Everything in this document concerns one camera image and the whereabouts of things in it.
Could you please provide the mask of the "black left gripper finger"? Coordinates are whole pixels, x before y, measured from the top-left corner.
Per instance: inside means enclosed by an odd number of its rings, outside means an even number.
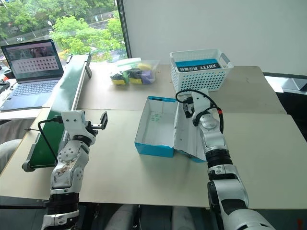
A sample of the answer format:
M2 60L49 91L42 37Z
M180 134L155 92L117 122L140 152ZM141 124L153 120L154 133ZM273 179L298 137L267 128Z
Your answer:
M104 111L100 117L100 125L99 128L101 130L104 130L107 126L108 117L107 117L107 111Z

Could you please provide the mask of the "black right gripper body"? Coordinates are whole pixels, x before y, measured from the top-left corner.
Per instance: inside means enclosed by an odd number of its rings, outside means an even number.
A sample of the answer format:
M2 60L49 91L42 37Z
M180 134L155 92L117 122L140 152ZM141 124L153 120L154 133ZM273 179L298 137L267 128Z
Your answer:
M192 96L187 97L183 101L183 111L185 113L186 118L191 118L193 116L195 109Z

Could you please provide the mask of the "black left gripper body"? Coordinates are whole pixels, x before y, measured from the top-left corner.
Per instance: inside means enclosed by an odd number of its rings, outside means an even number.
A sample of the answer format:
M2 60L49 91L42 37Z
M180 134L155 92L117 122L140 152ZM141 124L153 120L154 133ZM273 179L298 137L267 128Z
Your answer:
M92 124L90 121L85 121L85 134L83 134L84 137L86 138L95 138L96 135L98 134L98 130L104 129L103 124Z

